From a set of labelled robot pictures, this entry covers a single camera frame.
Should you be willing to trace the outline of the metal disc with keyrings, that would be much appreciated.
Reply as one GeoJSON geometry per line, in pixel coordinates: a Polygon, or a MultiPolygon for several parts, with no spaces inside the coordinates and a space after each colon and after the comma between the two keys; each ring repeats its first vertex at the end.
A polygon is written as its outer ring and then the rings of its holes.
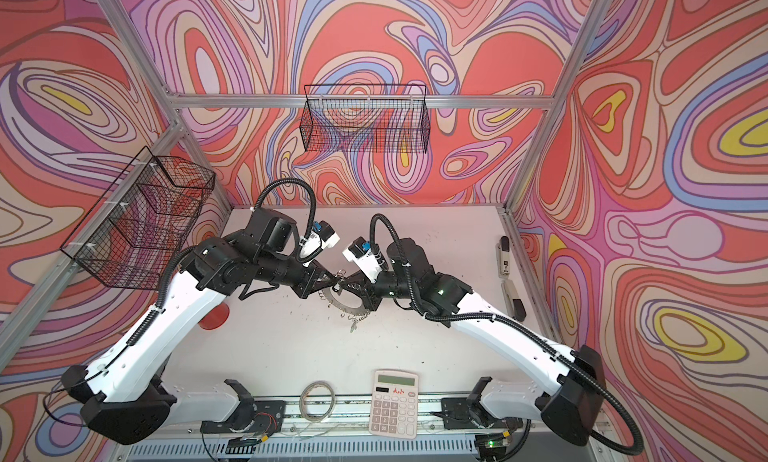
{"type": "Polygon", "coordinates": [[[328,304],[339,310],[341,317],[350,322],[350,333],[354,333],[371,313],[356,294],[342,287],[340,283],[324,289],[323,294],[328,304]]]}

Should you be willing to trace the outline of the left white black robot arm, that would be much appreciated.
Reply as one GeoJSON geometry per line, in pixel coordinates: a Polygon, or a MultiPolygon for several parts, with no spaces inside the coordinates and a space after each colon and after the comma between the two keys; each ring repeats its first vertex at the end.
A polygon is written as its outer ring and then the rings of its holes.
{"type": "Polygon", "coordinates": [[[78,427],[122,445],[185,422],[230,433],[252,430],[255,400],[238,381],[225,380],[224,392],[183,395],[165,388],[161,373],[178,344],[227,297],[235,291],[242,299],[255,295],[252,282],[264,282],[263,292],[288,287],[300,299],[337,282],[316,260],[325,242],[337,241],[329,225],[316,222],[316,208],[307,182],[278,179],[262,190],[245,228],[173,255],[160,276],[158,298],[142,318],[101,357],[61,376],[62,392],[81,405],[78,427]],[[293,219],[263,205],[283,185],[308,195],[303,233],[293,219]]]}

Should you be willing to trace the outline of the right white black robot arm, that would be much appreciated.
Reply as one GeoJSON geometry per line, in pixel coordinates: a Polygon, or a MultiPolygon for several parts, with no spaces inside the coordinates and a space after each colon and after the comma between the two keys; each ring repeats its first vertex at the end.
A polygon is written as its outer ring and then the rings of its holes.
{"type": "Polygon", "coordinates": [[[399,237],[381,213],[372,216],[368,236],[355,239],[343,255],[358,270],[339,285],[365,308],[376,310],[385,298],[405,300],[421,319],[486,344],[531,379],[531,395],[492,377],[480,379],[467,399],[475,424],[506,417],[540,421],[576,446],[595,440],[623,455],[643,453],[638,423],[606,388],[601,356],[589,346],[574,350],[540,335],[469,284],[436,271],[424,249],[399,237]]]}

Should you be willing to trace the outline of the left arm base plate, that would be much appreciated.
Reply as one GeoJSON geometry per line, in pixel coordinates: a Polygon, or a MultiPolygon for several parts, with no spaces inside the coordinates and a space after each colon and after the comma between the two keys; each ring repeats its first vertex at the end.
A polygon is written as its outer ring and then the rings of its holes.
{"type": "Polygon", "coordinates": [[[282,430],[286,411],[284,400],[256,400],[251,404],[240,403],[225,421],[203,421],[203,434],[266,434],[282,430]]]}

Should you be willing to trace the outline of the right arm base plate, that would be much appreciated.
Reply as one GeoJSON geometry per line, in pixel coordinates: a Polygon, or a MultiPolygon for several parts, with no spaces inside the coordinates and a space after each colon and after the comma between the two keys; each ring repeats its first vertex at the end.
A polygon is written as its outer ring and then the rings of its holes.
{"type": "Polygon", "coordinates": [[[523,428],[525,422],[516,417],[499,419],[492,416],[478,402],[466,397],[446,397],[440,402],[440,410],[434,412],[448,430],[508,429],[512,432],[523,428]]]}

